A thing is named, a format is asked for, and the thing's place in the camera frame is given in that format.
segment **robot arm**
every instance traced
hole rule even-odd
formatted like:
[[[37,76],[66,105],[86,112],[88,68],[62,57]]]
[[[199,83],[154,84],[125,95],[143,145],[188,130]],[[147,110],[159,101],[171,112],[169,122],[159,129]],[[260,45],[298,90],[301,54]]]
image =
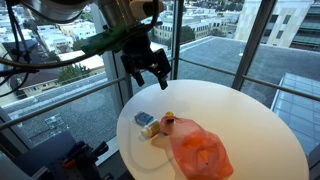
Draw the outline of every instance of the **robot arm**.
[[[91,37],[89,47],[84,47],[86,54],[92,52],[91,44],[99,44],[100,49],[122,50],[122,62],[128,73],[139,86],[144,84],[140,70],[153,73],[161,89],[167,87],[166,77],[171,67],[163,49],[153,52],[147,32],[157,23],[157,17],[163,10],[163,3],[158,0],[18,0],[43,18],[56,23],[69,23],[78,18],[84,7],[95,3],[105,18],[106,32]],[[151,24],[140,21],[153,16]]]

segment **small object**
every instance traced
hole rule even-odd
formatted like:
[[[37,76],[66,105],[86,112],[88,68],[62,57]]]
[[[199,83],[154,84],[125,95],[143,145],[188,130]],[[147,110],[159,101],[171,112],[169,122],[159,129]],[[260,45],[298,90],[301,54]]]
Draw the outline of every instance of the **small object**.
[[[168,112],[166,112],[166,116],[174,116],[174,114],[173,114],[173,112],[168,111]],[[174,122],[174,118],[168,119],[168,120],[166,121],[167,124],[170,124],[170,123],[173,123],[173,122]]]
[[[146,126],[147,124],[149,124],[151,121],[153,121],[153,116],[145,113],[145,112],[138,112],[136,115],[134,115],[134,120],[142,125],[142,126]]]
[[[144,126],[141,130],[141,134],[146,139],[152,138],[160,132],[160,123],[157,120],[152,121],[150,124]]]

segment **tree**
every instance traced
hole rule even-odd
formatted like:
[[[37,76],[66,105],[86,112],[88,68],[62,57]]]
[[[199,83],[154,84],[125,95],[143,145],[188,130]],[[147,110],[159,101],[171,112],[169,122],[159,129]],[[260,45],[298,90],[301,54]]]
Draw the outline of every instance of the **tree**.
[[[78,40],[78,41],[75,41],[75,42],[73,43],[72,49],[73,49],[74,51],[79,51],[79,50],[81,50],[81,46],[82,46],[85,42],[86,42],[85,39],[80,39],[80,40]]]
[[[219,37],[225,37],[226,35],[219,29],[213,29],[209,32],[209,35],[211,36],[219,36]]]
[[[181,27],[180,44],[185,44],[195,40],[195,34],[190,26]]]
[[[236,11],[242,11],[243,5],[241,3],[237,4]]]
[[[236,3],[233,2],[233,3],[226,6],[226,10],[234,11],[236,9],[236,7],[237,7]]]
[[[54,51],[48,53],[48,61],[60,61],[60,58],[56,55]]]
[[[61,85],[69,84],[80,79],[89,77],[90,69],[79,64],[64,66],[60,69],[57,83]]]
[[[88,12],[82,12],[79,18],[86,21],[93,22],[92,14]]]

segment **building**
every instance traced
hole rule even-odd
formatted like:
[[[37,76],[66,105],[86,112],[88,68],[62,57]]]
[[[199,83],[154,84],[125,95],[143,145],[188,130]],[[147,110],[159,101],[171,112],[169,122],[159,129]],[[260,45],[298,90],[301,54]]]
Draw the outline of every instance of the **building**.
[[[83,51],[73,51],[69,53],[59,54],[58,57],[60,58],[61,61],[67,61],[69,59],[72,59],[81,55],[84,55]],[[86,66],[87,68],[89,68],[90,75],[96,75],[96,74],[105,72],[103,59],[99,55],[94,55],[90,58],[80,61],[77,64],[79,64],[80,66]]]
[[[57,24],[57,26],[64,35],[72,37],[73,41],[87,39],[96,35],[94,24],[81,19],[69,24]]]
[[[320,1],[311,5],[290,47],[320,51]]]
[[[62,34],[62,32],[55,26],[37,26],[37,31],[41,41],[49,52],[61,54],[71,51],[73,47],[73,39]]]
[[[226,11],[223,12],[223,16],[228,18],[229,23],[236,24],[239,21],[240,12]]]
[[[34,39],[35,36],[30,29],[21,29],[24,40]],[[0,28],[0,41],[5,43],[15,42],[15,38],[10,29],[6,27]]]
[[[23,22],[27,19],[30,19],[30,17],[26,17],[25,10],[21,6],[14,6],[12,10],[19,23],[19,26],[23,28]],[[3,28],[3,27],[11,31],[11,23],[8,16],[8,10],[5,7],[0,9],[0,28]]]
[[[234,39],[248,40],[260,2],[245,1]],[[312,3],[312,0],[279,0],[266,26],[261,43],[289,47]]]
[[[208,35],[226,36],[228,31],[228,17],[217,15],[212,9],[188,10],[182,19],[182,26],[189,26],[195,34],[195,40],[207,37]],[[161,26],[153,28],[154,35],[159,42],[164,43],[172,37],[173,16],[171,11],[165,11],[161,15]]]
[[[19,90],[22,90],[27,97],[41,94],[57,86],[55,81],[58,78],[58,74],[59,68],[43,69],[38,73],[29,74],[27,81]]]

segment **city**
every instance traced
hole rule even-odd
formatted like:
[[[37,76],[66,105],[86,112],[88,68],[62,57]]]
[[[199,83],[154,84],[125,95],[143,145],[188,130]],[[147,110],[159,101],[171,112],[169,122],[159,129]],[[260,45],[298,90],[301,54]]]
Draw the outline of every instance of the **city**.
[[[155,26],[148,36],[152,46],[163,48],[170,57],[174,30],[174,1],[164,1],[164,5],[165,10],[158,18],[162,24]],[[12,51],[16,46],[15,37],[4,1],[0,1],[0,6],[0,56],[16,59]],[[231,86],[233,77],[230,75],[196,67],[188,62],[235,73],[259,6],[260,1],[256,0],[186,1],[180,38],[182,60],[179,78],[207,80]],[[14,12],[31,51],[32,63],[66,61],[80,56],[83,54],[81,45],[85,39],[98,33],[90,6],[83,10],[79,19],[69,24],[51,23],[20,5],[14,8]],[[142,22],[150,23],[151,18]],[[254,77],[285,87],[291,87],[286,84],[290,77],[305,79],[314,86],[306,87],[303,92],[310,93],[313,90],[313,95],[320,96],[320,1],[279,0],[265,27],[255,59],[251,71]],[[8,67],[0,64],[0,71],[7,69]],[[36,111],[39,107],[58,102],[65,96],[89,90],[94,85],[108,81],[106,73],[104,60],[98,55],[73,66],[41,70],[30,74],[17,92],[0,97],[0,105],[11,119],[16,119]],[[156,79],[151,75],[143,73],[143,76],[146,80],[144,87],[156,83]],[[14,75],[7,82],[1,83],[0,94],[18,87],[23,78],[24,74]],[[135,81],[132,82],[133,91],[136,93],[141,88],[137,87]],[[283,100],[277,96],[281,93],[262,89],[258,85],[251,86],[250,83],[245,84],[243,89],[273,109],[285,121],[284,111],[281,105],[277,104]],[[314,107],[310,110],[313,113],[310,121],[317,120],[317,124],[310,123],[302,130],[291,125],[293,129],[298,128],[295,129],[295,134],[305,145],[306,154],[320,143],[320,106]],[[96,146],[102,140],[107,141],[115,136],[116,124],[117,115],[113,108],[112,93],[109,88],[105,88],[31,118],[17,127],[35,146],[66,130],[77,140],[85,139],[89,144]]]

